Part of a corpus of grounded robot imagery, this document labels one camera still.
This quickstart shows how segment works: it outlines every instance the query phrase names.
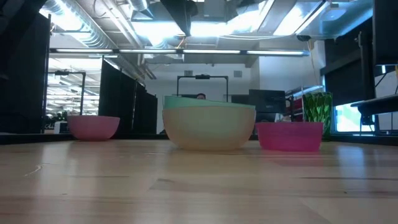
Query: ceiling vent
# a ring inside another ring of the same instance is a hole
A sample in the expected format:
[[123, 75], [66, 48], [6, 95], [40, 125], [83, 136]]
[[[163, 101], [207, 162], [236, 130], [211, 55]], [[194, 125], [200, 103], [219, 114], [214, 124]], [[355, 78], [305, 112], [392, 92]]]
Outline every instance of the ceiling vent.
[[192, 70], [185, 70], [185, 71], [184, 71], [184, 76], [186, 76], [186, 77], [191, 77], [191, 76], [193, 76], [193, 71], [192, 71]]
[[234, 71], [234, 78], [242, 78], [242, 71]]

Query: green bowl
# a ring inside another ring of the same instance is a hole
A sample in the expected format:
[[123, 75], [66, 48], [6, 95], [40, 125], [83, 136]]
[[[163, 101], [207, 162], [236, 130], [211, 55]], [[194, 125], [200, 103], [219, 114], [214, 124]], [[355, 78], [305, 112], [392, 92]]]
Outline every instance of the green bowl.
[[221, 101], [211, 101], [211, 100], [200, 100], [194, 98], [177, 97], [177, 96], [165, 96], [164, 97], [164, 109], [172, 108], [183, 108], [183, 107], [193, 107], [193, 106], [226, 106], [226, 107], [241, 107], [255, 109], [252, 105], [243, 105], [239, 103], [227, 103]]

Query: wooden table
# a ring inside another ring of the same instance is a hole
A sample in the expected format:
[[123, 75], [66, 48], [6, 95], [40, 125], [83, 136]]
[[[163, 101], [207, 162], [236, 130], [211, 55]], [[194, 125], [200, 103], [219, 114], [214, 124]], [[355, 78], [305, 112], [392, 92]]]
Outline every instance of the wooden table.
[[398, 148], [193, 152], [169, 141], [0, 146], [0, 223], [397, 223]]

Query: window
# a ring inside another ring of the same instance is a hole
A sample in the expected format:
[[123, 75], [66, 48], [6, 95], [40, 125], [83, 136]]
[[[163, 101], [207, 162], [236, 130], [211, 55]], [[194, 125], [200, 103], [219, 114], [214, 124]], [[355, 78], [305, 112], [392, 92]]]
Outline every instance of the window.
[[[335, 107], [336, 130], [338, 132], [360, 131], [361, 113], [357, 108], [352, 108], [351, 104], [348, 103]], [[362, 125], [362, 131], [374, 131], [374, 125]]]

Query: bowl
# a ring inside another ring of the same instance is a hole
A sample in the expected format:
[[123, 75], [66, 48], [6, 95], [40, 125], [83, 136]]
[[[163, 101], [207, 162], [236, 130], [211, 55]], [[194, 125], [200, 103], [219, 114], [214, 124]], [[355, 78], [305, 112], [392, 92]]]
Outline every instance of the bowl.
[[110, 116], [68, 116], [68, 127], [79, 140], [105, 141], [118, 129], [120, 118]]
[[322, 122], [257, 123], [260, 145], [266, 150], [318, 151], [322, 141]]
[[164, 97], [164, 109], [181, 108], [189, 106], [227, 106], [227, 107], [243, 107], [254, 109], [253, 105], [244, 105], [239, 103], [227, 103], [221, 101], [211, 100], [200, 100], [195, 98], [177, 97], [177, 96], [165, 96]]
[[250, 138], [256, 112], [246, 107], [200, 106], [163, 110], [169, 139], [182, 149], [233, 150]]

